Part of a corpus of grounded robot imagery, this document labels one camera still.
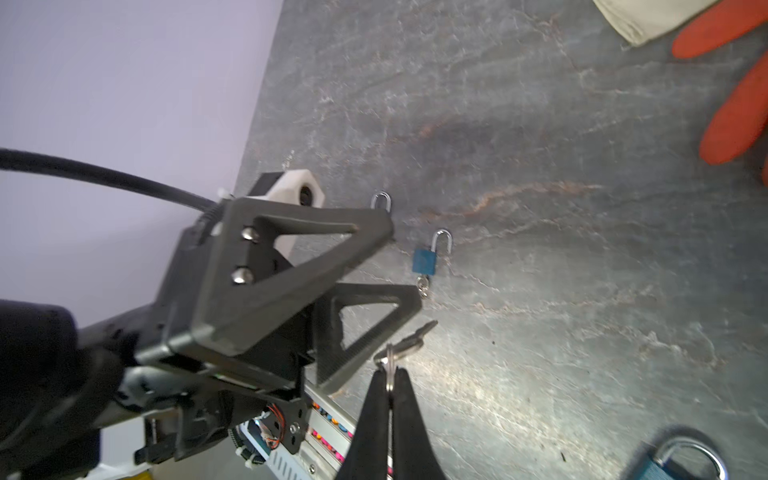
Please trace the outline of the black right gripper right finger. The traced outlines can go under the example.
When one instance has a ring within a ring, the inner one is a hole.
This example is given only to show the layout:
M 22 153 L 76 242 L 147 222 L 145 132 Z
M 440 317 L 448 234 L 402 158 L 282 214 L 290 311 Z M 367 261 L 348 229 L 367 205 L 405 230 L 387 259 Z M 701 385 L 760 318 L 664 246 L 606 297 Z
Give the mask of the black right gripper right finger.
M 392 458 L 394 479 L 445 480 L 406 369 L 397 368 L 392 392 Z

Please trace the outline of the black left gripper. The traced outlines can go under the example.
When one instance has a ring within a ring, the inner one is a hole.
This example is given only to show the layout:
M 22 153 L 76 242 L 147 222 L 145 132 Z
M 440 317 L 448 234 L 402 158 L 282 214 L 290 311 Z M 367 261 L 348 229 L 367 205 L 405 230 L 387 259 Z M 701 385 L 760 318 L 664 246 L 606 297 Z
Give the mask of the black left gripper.
M 327 209 L 241 198 L 218 235 L 187 232 L 155 300 L 85 328 L 80 342 L 118 356 L 122 383 L 102 425 L 165 412 L 171 431 L 138 462 L 181 460 L 219 443 L 267 405 L 293 400 L 310 360 L 309 304 L 380 250 L 393 234 L 378 209 Z M 287 236 L 343 234 L 293 265 Z M 314 305 L 315 386 L 340 390 L 422 307 L 414 285 L 335 285 Z

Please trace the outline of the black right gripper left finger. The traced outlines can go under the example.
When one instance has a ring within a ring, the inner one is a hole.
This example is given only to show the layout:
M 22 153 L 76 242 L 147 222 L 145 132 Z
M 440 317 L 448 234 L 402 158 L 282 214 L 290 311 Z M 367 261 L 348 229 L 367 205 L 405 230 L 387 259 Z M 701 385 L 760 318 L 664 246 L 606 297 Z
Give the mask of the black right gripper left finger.
M 388 478 L 390 394 L 386 385 L 386 373 L 375 371 L 352 443 L 336 480 Z

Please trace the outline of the small blue padlock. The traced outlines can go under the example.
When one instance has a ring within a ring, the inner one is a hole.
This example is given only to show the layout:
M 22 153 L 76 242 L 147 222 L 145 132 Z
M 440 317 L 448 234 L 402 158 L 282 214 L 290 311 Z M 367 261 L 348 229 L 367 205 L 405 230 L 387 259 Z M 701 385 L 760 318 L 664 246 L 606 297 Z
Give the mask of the small blue padlock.
M 433 276 L 436 272 L 438 260 L 438 246 L 440 241 L 445 243 L 445 253 L 450 255 L 453 250 L 454 239 L 452 233 L 445 229 L 436 230 L 427 248 L 417 248 L 412 257 L 411 271 L 418 276 Z

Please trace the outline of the black padlock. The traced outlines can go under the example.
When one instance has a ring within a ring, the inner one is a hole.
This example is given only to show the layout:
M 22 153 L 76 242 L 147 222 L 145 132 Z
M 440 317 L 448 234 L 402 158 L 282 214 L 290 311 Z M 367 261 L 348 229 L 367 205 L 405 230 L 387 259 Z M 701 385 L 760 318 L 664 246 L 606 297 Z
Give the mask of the black padlock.
M 383 190 L 377 191 L 372 197 L 370 201 L 370 208 L 371 209 L 380 209 L 384 210 L 387 213 L 390 213 L 392 211 L 393 207 L 393 200 L 391 195 Z

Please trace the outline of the large blue padlock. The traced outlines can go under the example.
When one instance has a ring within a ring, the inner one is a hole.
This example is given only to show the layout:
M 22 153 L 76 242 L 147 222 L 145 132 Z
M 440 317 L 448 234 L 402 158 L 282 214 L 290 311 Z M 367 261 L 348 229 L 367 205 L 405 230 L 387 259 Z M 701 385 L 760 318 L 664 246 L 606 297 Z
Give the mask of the large blue padlock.
M 709 464 L 705 475 L 695 475 L 683 462 L 683 455 L 699 456 Z M 730 473 L 725 461 L 715 448 L 690 436 L 672 436 L 659 446 L 643 454 L 625 476 L 629 480 L 728 480 Z

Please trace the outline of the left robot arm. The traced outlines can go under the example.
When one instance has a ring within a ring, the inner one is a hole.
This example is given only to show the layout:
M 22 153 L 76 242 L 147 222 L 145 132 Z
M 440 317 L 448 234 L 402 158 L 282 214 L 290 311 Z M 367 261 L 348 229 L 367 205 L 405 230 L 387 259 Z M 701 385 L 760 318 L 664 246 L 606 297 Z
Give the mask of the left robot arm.
M 297 172 L 263 175 L 259 196 L 214 201 L 32 152 L 5 149 L 1 167 L 199 211 L 148 305 L 80 328 L 63 307 L 2 302 L 3 478 L 85 476 L 102 430 L 140 417 L 171 422 L 135 453 L 148 464 L 201 453 L 270 407 L 285 430 L 307 366 L 337 389 L 420 310 L 412 285 L 346 281 L 390 241 L 389 214 L 323 208 Z

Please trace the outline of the cream work glove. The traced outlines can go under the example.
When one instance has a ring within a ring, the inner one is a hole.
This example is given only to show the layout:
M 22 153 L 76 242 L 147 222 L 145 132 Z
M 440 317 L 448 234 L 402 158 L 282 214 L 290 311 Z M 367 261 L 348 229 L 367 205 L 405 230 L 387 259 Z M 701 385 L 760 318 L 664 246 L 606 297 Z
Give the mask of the cream work glove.
M 608 24 L 632 47 L 675 30 L 717 0 L 594 0 Z

